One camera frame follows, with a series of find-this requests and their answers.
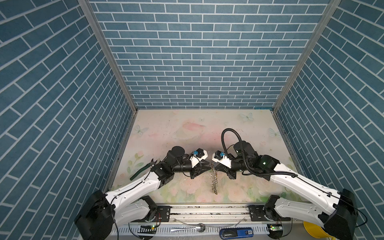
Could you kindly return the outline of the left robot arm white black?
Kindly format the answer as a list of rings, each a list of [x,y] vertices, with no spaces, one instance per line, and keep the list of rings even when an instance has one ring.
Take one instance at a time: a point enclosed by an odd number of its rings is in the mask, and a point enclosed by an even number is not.
[[[162,161],[150,161],[140,169],[148,170],[136,181],[115,191],[92,193],[83,204],[74,223],[84,240],[104,240],[113,229],[132,221],[152,218],[157,205],[149,193],[169,183],[175,173],[189,172],[191,179],[210,170],[208,152],[203,149],[186,154],[180,146],[167,152]]]

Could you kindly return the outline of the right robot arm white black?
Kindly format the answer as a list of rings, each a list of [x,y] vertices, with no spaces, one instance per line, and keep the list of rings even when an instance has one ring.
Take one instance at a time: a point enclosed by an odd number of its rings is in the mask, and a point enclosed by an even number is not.
[[[300,195],[306,202],[288,201],[271,195],[264,205],[269,220],[279,218],[298,219],[314,224],[338,240],[351,240],[360,227],[355,194],[348,189],[341,191],[321,185],[288,168],[276,158],[259,155],[231,128],[221,133],[223,151],[213,154],[215,170],[227,173],[231,179],[240,172],[244,176],[256,176],[281,185]]]

